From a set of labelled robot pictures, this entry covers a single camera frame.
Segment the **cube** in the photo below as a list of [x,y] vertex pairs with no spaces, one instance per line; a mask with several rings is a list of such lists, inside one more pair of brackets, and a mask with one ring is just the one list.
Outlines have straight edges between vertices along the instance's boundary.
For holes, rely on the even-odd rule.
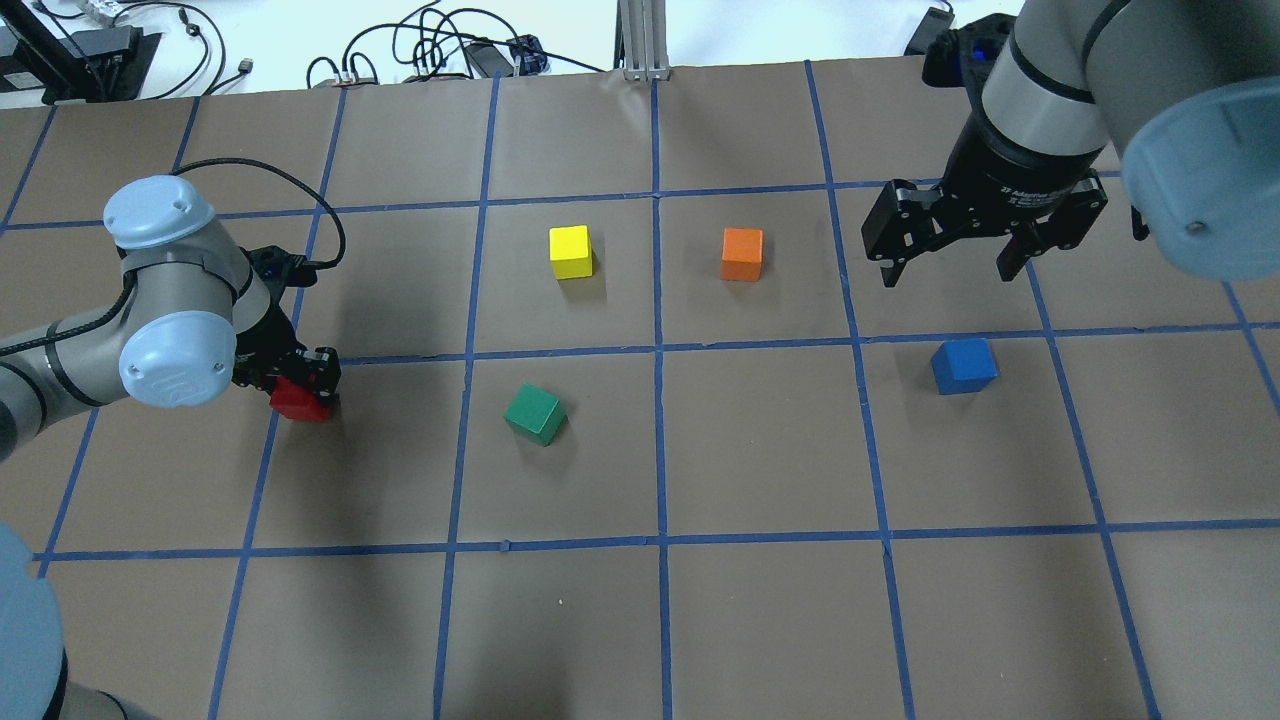
[[996,379],[996,357],[984,338],[950,340],[933,354],[938,395],[978,392]]
[[556,279],[591,277],[591,237],[586,225],[552,228],[552,272]]
[[545,389],[525,384],[502,418],[517,434],[545,447],[564,421],[564,406]]
[[755,282],[764,266],[764,231],[724,228],[721,279]]

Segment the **white floor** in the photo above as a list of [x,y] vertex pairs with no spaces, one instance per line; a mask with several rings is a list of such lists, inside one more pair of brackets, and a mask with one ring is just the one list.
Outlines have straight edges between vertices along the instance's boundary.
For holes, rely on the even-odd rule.
[[[188,0],[209,13],[227,38],[224,77],[234,73],[242,58],[253,59],[253,72],[223,92],[262,92],[305,87],[305,70],[312,58],[340,58],[347,42],[361,29],[397,22],[422,0]],[[72,14],[72,0],[47,0],[50,9]],[[989,13],[1016,14],[1023,0],[954,0],[955,27]],[[449,12],[468,6],[465,0],[444,0],[436,8]],[[470,6],[494,12],[518,32],[532,33],[550,53],[608,68],[613,60],[616,6],[609,0],[472,0]],[[874,58],[901,55],[931,0],[671,0],[667,3],[667,37],[672,65],[728,65]],[[164,40],[143,86],[143,96],[157,95],[180,81],[201,56],[198,40],[188,37],[175,8],[150,6],[132,10],[128,23],[146,32],[161,32]],[[192,14],[192,19],[206,24]],[[45,18],[50,29],[56,27]],[[500,38],[504,29],[479,14],[456,18],[465,33]],[[88,20],[63,20],[69,31],[96,27]],[[214,46],[211,28],[202,27]],[[356,46],[378,65],[381,81],[399,82],[411,74],[392,60],[392,31],[375,31]],[[401,54],[411,41],[402,33]],[[462,69],[461,54],[453,61]],[[553,73],[580,72],[563,61],[552,61]],[[206,69],[200,79],[175,94],[198,95],[212,77]],[[315,79],[323,79],[316,70]],[[0,108],[40,104],[40,91],[0,95]]]

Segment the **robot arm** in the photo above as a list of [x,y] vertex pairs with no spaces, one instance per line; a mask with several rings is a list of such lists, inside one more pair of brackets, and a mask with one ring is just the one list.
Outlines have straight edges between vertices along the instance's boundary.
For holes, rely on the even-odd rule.
[[1079,245],[1107,202],[1107,141],[1165,256],[1213,279],[1280,270],[1280,5],[1028,0],[929,49],[924,81],[973,111],[942,179],[886,184],[863,224],[886,287],[965,237],[1010,236],[1001,278]]
[[244,252],[187,181],[159,176],[111,197],[104,224],[120,251],[114,306],[0,341],[0,460],[44,428],[132,395],[200,405],[234,382],[294,419],[329,415],[338,355],[308,351],[279,307],[315,282],[278,247]]

